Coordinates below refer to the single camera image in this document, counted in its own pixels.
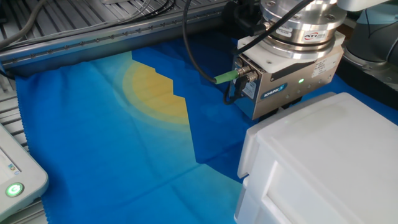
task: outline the green cable connector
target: green cable connector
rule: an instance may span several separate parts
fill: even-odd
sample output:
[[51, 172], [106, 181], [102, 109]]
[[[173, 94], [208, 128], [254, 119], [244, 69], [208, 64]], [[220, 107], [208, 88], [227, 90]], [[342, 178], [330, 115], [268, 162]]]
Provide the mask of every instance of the green cable connector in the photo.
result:
[[234, 80], [235, 78], [238, 78], [238, 77], [239, 77], [238, 71], [237, 70], [232, 70], [230, 72], [226, 72], [226, 73], [224, 73], [222, 75], [216, 76], [215, 79], [216, 79], [216, 84], [221, 84], [221, 83], [224, 83], [224, 82], [232, 81], [232, 80]]

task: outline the yellow semicircle print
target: yellow semicircle print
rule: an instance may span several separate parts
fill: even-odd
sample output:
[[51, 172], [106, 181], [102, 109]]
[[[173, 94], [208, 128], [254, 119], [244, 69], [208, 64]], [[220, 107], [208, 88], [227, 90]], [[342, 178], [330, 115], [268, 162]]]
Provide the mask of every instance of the yellow semicircle print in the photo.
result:
[[134, 62], [123, 78], [123, 92], [139, 111], [161, 121], [189, 124], [185, 99], [173, 94], [173, 80]]

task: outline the white plastic box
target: white plastic box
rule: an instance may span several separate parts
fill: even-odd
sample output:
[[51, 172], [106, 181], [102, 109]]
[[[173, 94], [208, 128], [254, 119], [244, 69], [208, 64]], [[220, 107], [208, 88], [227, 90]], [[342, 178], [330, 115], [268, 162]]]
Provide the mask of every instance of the white plastic box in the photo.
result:
[[248, 130], [238, 224], [398, 223], [398, 126], [347, 93]]

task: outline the blue cloth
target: blue cloth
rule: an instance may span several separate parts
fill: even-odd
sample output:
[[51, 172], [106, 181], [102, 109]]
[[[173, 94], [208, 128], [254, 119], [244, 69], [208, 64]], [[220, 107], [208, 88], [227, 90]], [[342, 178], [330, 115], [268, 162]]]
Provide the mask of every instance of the blue cloth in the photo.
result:
[[[213, 75], [231, 70], [232, 46], [215, 33], [192, 39]], [[143, 71], [158, 88], [172, 80], [176, 97], [162, 100], [184, 98], [188, 120], [168, 114], [172, 103], [154, 109], [162, 96], [147, 97]], [[222, 103], [226, 86], [199, 76], [181, 39], [16, 81], [30, 153], [50, 178], [42, 197], [50, 224], [234, 223], [239, 157], [256, 122]], [[305, 99], [328, 91], [347, 91], [398, 123], [397, 111], [338, 77]]]

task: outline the green indicator light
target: green indicator light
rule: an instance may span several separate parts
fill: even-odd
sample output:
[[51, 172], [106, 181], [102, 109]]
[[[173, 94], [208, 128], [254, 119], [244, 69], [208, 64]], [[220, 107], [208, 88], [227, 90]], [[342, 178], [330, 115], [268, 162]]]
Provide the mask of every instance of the green indicator light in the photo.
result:
[[22, 193], [22, 191], [24, 190], [24, 186], [21, 183], [15, 183], [15, 184], [11, 184], [7, 190], [6, 190], [6, 194], [9, 197], [15, 197], [18, 196]]

